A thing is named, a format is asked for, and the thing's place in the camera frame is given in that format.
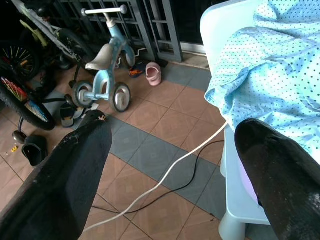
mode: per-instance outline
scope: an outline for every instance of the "pink shoe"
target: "pink shoe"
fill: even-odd
[[[146,79],[151,86],[158,86],[161,83],[161,68],[155,62],[150,62],[145,67]]]

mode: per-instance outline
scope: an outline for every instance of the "tricycle seat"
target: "tricycle seat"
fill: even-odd
[[[113,46],[105,44],[99,51],[98,55],[91,62],[85,65],[88,70],[106,70],[110,67],[113,56]]]

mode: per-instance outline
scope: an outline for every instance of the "tiled floor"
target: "tiled floor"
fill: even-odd
[[[75,68],[58,71],[58,86],[51,97],[70,93],[68,82]],[[80,72],[81,80],[92,77]],[[116,79],[129,85],[132,102],[124,113],[114,112],[109,103],[99,100],[99,108],[108,114],[113,143],[103,170],[94,206],[123,211],[143,192],[152,188],[170,165],[193,150],[221,125],[219,110],[204,99],[211,74],[207,70],[169,64],[163,69],[163,83],[151,87],[145,76],[128,77],[124,69],[115,71]],[[59,105],[50,104],[49,111],[59,118]],[[9,108],[0,112],[0,210],[10,201],[33,168],[21,153],[21,145],[11,152],[11,137],[19,117]],[[23,124],[27,134],[45,136],[51,152],[72,128],[59,125],[52,131]],[[215,139],[223,140],[220,134]],[[153,205],[85,232],[81,239],[110,240],[218,240],[218,226],[226,211],[225,179],[219,163],[223,143],[216,143],[202,152],[194,181],[188,188],[168,194]],[[143,198],[134,209],[159,195],[179,188],[192,177],[196,156],[180,162],[151,195]],[[114,213],[92,208],[86,226],[114,216]],[[269,228],[250,226],[252,239],[270,239]]]

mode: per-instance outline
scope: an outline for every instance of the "slipper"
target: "slipper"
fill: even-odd
[[[133,79],[139,77],[146,72],[146,65],[143,62],[139,62],[129,70],[129,76]]]
[[[158,86],[161,83],[161,68],[155,62],[150,62],[145,67],[146,69],[146,79],[149,81],[151,86]]]
[[[67,102],[61,105],[60,107],[60,117],[61,117],[61,124],[64,128],[70,128],[74,125],[76,110],[70,106]]]
[[[48,156],[46,138],[38,135],[28,136],[22,147],[22,153],[29,160],[31,166],[40,164]]]

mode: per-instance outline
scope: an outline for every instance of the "light blue cloth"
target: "light blue cloth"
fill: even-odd
[[[320,164],[320,2],[266,0],[254,22],[227,42],[205,99],[233,130],[260,119]]]

